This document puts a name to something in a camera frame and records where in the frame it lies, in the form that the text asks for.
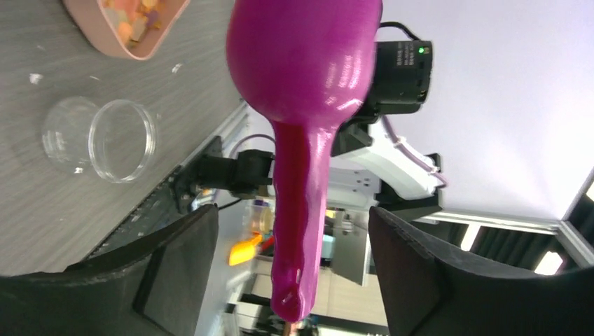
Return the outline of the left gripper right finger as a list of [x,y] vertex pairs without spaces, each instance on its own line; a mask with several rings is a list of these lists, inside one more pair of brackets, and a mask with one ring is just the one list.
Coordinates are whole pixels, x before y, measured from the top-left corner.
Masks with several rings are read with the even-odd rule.
[[461,250],[373,207],[368,233],[391,335],[592,335],[593,268],[552,276]]

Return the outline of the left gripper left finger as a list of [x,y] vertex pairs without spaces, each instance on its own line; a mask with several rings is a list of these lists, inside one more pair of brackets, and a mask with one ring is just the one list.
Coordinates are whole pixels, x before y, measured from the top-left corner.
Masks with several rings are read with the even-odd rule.
[[2,335],[193,335],[219,233],[202,206],[125,246],[1,278]]

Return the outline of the magenta plastic scoop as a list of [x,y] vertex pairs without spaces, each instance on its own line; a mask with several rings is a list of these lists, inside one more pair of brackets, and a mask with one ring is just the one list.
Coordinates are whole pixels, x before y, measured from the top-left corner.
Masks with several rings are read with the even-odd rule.
[[368,94],[381,13],[381,1],[246,0],[233,6],[229,72],[275,135],[270,306],[290,323],[315,304],[331,146]]

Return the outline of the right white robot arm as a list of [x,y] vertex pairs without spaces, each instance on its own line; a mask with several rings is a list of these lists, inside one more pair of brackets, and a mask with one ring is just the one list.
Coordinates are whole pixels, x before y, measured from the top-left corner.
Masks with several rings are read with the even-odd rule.
[[[285,145],[277,146],[274,153],[245,150],[230,157],[204,156],[198,165],[199,184],[246,198],[278,180],[302,195],[302,182],[327,177],[329,160],[341,158],[361,165],[380,184],[369,195],[355,197],[346,190],[346,183],[334,181],[327,196],[330,207],[355,209],[376,203],[407,221],[439,212],[441,190],[446,187],[439,155],[417,152],[389,122],[390,115],[420,110],[427,98],[432,65],[430,41],[380,42],[367,100],[320,152],[309,148],[304,131],[294,127],[279,133]],[[269,168],[274,169],[272,178]]]

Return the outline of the pink tray popsicle candies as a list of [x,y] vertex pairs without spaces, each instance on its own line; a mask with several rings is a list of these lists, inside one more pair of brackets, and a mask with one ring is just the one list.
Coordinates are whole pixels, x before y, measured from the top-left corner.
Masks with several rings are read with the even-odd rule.
[[90,44],[110,57],[150,59],[189,0],[64,1]]

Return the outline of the clear round plastic jar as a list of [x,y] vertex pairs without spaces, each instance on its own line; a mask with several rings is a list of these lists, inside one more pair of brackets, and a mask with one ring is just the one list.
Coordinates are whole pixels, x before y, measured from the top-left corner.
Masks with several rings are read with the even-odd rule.
[[67,97],[47,113],[41,138],[48,159],[62,171],[131,183],[155,159],[158,126],[144,106],[128,99],[99,106],[87,97]]

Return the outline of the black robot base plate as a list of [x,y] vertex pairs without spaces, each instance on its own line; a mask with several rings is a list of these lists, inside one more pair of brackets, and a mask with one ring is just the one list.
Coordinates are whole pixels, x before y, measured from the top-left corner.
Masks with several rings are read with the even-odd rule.
[[221,157],[222,149],[220,136],[203,144],[162,180],[86,258],[95,258],[125,246],[188,214],[191,203],[199,194],[200,162],[205,157]]

